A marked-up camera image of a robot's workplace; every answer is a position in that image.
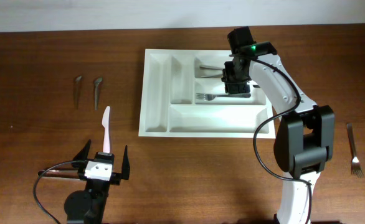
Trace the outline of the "metal spoon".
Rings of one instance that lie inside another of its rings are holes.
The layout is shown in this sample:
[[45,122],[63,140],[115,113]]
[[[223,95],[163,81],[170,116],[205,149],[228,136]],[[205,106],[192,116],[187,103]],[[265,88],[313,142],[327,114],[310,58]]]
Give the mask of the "metal spoon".
[[223,70],[223,68],[221,68],[221,67],[215,67],[215,66],[210,66],[210,65],[200,65],[199,68],[201,70],[220,70],[220,71]]
[[203,75],[203,76],[200,76],[200,78],[221,78],[223,77],[223,74],[215,74],[215,75]]

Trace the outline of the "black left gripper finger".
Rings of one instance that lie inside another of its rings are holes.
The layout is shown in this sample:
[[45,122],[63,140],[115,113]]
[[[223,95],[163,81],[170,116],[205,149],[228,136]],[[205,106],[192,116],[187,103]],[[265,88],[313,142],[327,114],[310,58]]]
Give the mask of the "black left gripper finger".
[[130,178],[130,162],[128,158],[128,146],[126,145],[121,165],[121,179],[128,180],[129,178]]
[[77,155],[73,158],[74,161],[85,161],[88,158],[88,153],[90,151],[92,141],[89,139],[87,143],[84,145],[83,149],[77,153]]

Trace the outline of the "dark metal rod utensil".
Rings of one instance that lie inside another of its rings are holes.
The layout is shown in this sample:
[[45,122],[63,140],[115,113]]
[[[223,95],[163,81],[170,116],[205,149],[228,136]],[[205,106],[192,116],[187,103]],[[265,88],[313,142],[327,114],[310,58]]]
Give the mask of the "dark metal rod utensil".
[[79,179],[76,169],[54,169],[47,171],[43,177],[58,179]]

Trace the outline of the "left dark metal knife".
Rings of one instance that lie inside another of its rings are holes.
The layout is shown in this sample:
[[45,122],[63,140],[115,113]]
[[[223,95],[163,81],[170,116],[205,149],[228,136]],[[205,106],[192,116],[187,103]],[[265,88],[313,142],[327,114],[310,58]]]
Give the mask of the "left dark metal knife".
[[81,87],[82,76],[78,76],[74,80],[74,91],[73,91],[73,100],[74,100],[74,107],[77,110],[80,98],[80,87]]

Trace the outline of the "white plastic knife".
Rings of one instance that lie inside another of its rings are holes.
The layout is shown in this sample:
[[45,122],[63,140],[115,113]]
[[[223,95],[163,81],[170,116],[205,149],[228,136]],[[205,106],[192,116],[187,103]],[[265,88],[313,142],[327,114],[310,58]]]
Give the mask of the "white plastic knife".
[[104,128],[104,137],[103,137],[103,152],[110,153],[110,129],[109,129],[109,120],[110,120],[110,106],[105,108],[102,118],[102,126]]

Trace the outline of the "metal fork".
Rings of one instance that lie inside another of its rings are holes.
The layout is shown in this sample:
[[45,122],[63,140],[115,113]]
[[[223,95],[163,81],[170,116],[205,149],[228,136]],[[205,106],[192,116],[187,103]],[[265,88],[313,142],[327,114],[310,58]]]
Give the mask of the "metal fork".
[[346,129],[347,129],[347,133],[348,133],[349,146],[350,146],[350,150],[351,150],[351,174],[356,175],[358,178],[364,178],[364,174],[361,169],[361,164],[357,157],[352,124],[347,123]]
[[195,98],[197,100],[203,101],[212,101],[216,98],[250,98],[250,93],[242,93],[242,94],[206,94],[206,93],[196,93]]

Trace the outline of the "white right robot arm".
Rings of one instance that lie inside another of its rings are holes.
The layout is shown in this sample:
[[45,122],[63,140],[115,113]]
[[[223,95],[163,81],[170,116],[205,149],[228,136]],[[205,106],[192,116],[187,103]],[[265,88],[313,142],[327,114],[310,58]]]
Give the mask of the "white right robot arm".
[[260,163],[283,182],[273,221],[310,223],[315,184],[333,156],[334,112],[328,105],[317,105],[300,90],[270,42],[254,41],[248,27],[234,29],[227,39],[232,60],[224,64],[225,92],[244,95],[250,92],[249,82],[253,81],[271,102],[276,113],[256,127],[254,136],[268,123],[280,120],[273,153],[283,174]]

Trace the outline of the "right dark metal knife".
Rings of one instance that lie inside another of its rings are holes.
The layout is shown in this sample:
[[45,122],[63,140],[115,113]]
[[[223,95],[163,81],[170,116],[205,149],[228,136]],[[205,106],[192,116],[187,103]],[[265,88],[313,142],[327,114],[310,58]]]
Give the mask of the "right dark metal knife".
[[95,110],[98,109],[98,102],[99,102],[99,97],[100,97],[100,84],[102,83],[103,78],[99,77],[94,81],[94,107]]

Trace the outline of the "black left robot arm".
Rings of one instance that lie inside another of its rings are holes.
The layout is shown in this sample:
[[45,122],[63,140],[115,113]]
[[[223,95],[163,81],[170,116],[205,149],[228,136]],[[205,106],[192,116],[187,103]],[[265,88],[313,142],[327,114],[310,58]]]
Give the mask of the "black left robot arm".
[[[64,210],[67,223],[101,223],[111,185],[120,185],[122,180],[130,177],[128,148],[124,149],[121,172],[113,172],[115,156],[112,153],[97,152],[93,159],[88,158],[91,141],[73,158],[78,179],[85,181],[85,189],[72,192],[65,200]],[[87,177],[88,168],[103,169],[102,177]]]

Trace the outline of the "white plastic cutlery tray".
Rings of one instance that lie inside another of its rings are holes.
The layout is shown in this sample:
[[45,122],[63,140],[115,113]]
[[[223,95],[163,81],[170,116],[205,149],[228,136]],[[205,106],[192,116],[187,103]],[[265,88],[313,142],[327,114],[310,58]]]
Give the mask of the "white plastic cutlery tray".
[[197,100],[196,93],[224,94],[222,74],[200,65],[223,67],[228,50],[147,49],[143,72],[140,136],[177,138],[252,138],[272,116],[264,92],[250,82],[250,98]]

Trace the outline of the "dark metal knife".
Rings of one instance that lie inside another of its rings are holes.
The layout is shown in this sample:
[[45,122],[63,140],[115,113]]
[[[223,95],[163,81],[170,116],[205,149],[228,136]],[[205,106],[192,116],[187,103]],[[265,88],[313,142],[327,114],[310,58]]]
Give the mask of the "dark metal knife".
[[95,110],[98,109],[98,102],[99,102],[99,97],[100,97],[100,84],[102,83],[103,78],[99,77],[94,81],[94,107]]
[[80,98],[80,87],[81,87],[82,76],[78,76],[74,80],[74,91],[73,91],[73,100],[74,100],[74,107],[77,110]]

